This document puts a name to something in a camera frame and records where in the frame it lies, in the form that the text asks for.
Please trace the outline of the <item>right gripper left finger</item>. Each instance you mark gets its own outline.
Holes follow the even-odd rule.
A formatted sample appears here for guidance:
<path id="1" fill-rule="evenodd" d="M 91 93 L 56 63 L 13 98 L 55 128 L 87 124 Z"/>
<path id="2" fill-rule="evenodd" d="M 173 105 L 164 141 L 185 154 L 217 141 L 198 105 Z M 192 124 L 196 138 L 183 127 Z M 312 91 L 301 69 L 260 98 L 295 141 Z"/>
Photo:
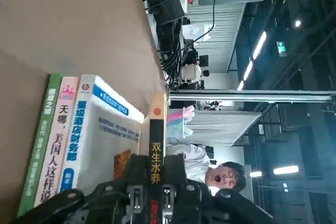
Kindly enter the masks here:
<path id="1" fill-rule="evenodd" d="M 118 179 L 88 195 L 67 189 L 16 218 L 16 223 L 150 223 L 148 156 L 131 155 Z"/>

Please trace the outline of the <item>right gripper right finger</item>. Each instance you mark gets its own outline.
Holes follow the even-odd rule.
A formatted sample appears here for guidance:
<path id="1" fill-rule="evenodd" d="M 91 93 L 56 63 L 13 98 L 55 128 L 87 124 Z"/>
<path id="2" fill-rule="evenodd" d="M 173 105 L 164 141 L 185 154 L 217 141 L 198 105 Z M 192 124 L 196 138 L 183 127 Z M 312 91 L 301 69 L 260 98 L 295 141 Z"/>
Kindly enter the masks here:
<path id="1" fill-rule="evenodd" d="M 232 189 L 214 196 L 206 185 L 188 180 L 183 155 L 167 155 L 163 171 L 163 213 L 170 223 L 274 223 L 267 212 Z"/>

